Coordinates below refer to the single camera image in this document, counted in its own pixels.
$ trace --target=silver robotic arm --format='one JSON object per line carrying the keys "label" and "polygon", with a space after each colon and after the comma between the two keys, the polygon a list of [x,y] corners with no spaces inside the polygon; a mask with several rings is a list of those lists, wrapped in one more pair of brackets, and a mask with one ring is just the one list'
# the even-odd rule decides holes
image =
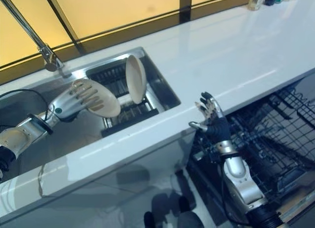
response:
{"label": "silver robotic arm", "polygon": [[222,177],[239,209],[246,215],[249,225],[260,228],[284,227],[277,213],[251,177],[247,163],[234,149],[229,124],[217,101],[207,92],[202,93],[203,103],[196,103],[207,124],[190,122],[189,125],[210,136],[222,161]]}
{"label": "silver robotic arm", "polygon": [[49,104],[47,113],[29,114],[16,127],[1,132],[0,179],[3,171],[8,171],[10,164],[31,144],[52,134],[59,121],[71,122],[81,110],[94,105],[99,100],[96,93],[89,82],[77,80]]}

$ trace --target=wire rack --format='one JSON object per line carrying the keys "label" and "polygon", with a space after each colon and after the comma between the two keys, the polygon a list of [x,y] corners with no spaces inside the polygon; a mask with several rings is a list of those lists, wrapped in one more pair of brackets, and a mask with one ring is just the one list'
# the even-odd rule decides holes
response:
{"label": "wire rack", "polygon": [[[280,203],[299,180],[315,170],[315,106],[289,86],[227,116],[232,142],[247,161],[266,197]],[[219,156],[197,133],[194,149],[210,161]]]}

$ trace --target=black cable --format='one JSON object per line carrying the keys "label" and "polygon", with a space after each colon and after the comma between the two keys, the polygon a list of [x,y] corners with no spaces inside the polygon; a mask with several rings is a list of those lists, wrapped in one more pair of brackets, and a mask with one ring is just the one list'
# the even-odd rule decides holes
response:
{"label": "black cable", "polygon": [[230,222],[233,222],[233,223],[235,223],[237,225],[250,227],[251,225],[248,224],[248,223],[244,223],[244,222],[240,222],[240,221],[234,220],[233,218],[231,218],[229,216],[229,214],[227,212],[226,205],[225,205],[225,197],[224,197],[224,178],[223,178],[224,177],[224,168],[223,168],[223,165],[224,165],[224,162],[221,165],[221,197],[222,197],[222,206],[223,206],[223,210],[224,210],[225,216]]}
{"label": "black cable", "polygon": [[0,127],[13,128],[13,127],[15,127],[15,126],[9,126],[9,125],[0,125]]}
{"label": "black cable", "polygon": [[6,92],[4,94],[1,94],[0,98],[6,96],[8,94],[15,93],[15,92],[33,92],[33,93],[36,93],[43,100],[43,102],[46,105],[46,112],[45,112],[45,119],[44,119],[44,121],[47,120],[49,107],[48,107],[48,102],[45,100],[45,98],[43,97],[42,94],[40,94],[39,92],[37,92],[37,91],[35,91],[33,89],[16,89],[16,90],[12,90],[12,91]]}

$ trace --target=faucet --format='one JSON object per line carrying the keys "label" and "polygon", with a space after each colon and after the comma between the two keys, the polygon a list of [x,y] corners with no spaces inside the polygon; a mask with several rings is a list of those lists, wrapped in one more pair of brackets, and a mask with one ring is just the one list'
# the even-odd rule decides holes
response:
{"label": "faucet", "polygon": [[57,57],[54,51],[40,39],[34,29],[30,26],[30,24],[26,21],[20,11],[16,8],[11,0],[1,0],[3,5],[8,9],[8,11],[12,14],[12,16],[19,22],[25,32],[31,37],[31,39],[36,43],[37,49],[40,54],[44,58],[45,68],[48,71],[56,71],[58,70],[59,74],[63,78],[68,78],[71,74],[63,73],[64,64]]}

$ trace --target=kitchen sink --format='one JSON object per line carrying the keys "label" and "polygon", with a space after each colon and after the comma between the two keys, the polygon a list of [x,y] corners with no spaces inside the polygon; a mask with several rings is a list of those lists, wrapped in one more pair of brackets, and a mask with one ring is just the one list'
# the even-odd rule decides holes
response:
{"label": "kitchen sink", "polygon": [[[113,118],[101,118],[86,110],[81,111],[71,123],[58,123],[54,133],[31,145],[5,173],[2,181],[14,178],[33,168],[62,157],[103,137],[119,132],[180,104],[166,80],[143,48],[135,48],[122,54],[84,66],[68,79],[58,78],[32,89],[40,92],[50,102],[79,78],[99,82],[118,98],[127,96],[125,77],[126,59],[129,55],[140,58],[146,71],[147,92],[140,104],[127,101],[121,113]],[[29,113],[45,111],[45,104],[35,94],[21,92],[0,101],[0,125],[15,126]]]}

